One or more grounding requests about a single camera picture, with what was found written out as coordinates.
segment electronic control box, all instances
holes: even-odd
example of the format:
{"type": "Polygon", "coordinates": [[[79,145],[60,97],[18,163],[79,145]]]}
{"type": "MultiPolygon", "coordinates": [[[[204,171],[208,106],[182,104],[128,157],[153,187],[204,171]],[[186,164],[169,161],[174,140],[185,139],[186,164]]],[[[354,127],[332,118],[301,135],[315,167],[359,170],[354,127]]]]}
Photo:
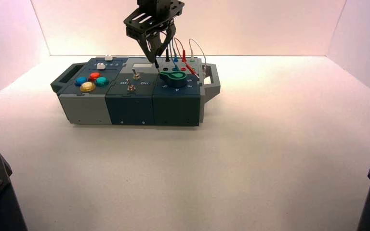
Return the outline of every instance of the electronic control box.
{"type": "Polygon", "coordinates": [[[203,74],[200,58],[187,59],[188,67],[157,58],[159,73],[145,57],[96,57],[71,65],[51,87],[72,124],[198,126],[221,86],[214,64],[203,74]]]}

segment carrying handle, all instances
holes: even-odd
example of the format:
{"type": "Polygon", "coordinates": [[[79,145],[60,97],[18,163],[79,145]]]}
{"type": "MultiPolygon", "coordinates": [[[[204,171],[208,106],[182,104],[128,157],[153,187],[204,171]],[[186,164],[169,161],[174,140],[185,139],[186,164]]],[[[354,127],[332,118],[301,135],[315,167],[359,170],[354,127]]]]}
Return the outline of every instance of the carrying handle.
{"type": "Polygon", "coordinates": [[[210,78],[210,84],[203,84],[205,89],[205,103],[213,99],[221,92],[221,82],[219,80],[218,70],[215,64],[206,64],[205,78],[210,78]]]}
{"type": "Polygon", "coordinates": [[[50,86],[55,93],[58,93],[69,80],[79,71],[86,63],[72,64],[66,71],[64,71],[57,79],[55,79],[50,86]]]}

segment white table surface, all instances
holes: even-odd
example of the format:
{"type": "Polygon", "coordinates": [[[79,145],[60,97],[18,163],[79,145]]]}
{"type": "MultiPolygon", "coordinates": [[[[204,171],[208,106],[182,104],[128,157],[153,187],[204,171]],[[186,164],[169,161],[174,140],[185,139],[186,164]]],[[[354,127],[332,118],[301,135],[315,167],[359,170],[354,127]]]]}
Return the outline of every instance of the white table surface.
{"type": "Polygon", "coordinates": [[[209,57],[195,128],[69,124],[52,56],[0,91],[0,152],[31,231],[353,231],[370,89],[325,57],[209,57]]]}

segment dial knob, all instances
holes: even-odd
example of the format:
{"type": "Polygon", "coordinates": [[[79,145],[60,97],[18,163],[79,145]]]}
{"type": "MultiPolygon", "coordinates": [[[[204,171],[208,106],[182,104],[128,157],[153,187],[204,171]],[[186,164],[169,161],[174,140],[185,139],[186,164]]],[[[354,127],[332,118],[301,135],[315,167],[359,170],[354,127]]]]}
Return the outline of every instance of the dial knob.
{"type": "Polygon", "coordinates": [[[173,88],[181,88],[187,84],[186,74],[182,71],[165,72],[160,73],[160,77],[164,80],[168,86],[173,88]]]}

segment blue button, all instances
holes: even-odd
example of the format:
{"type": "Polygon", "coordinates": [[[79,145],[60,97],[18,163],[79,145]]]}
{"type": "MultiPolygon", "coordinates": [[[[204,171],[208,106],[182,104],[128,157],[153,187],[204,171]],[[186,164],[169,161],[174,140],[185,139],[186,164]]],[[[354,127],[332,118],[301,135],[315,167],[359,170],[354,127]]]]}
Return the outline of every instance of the blue button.
{"type": "Polygon", "coordinates": [[[76,79],[76,82],[74,83],[76,86],[81,86],[83,83],[87,82],[86,77],[79,77],[76,79]]]}
{"type": "Polygon", "coordinates": [[[101,86],[105,86],[108,84],[108,81],[105,77],[100,77],[96,80],[96,85],[101,87],[101,86]]]}

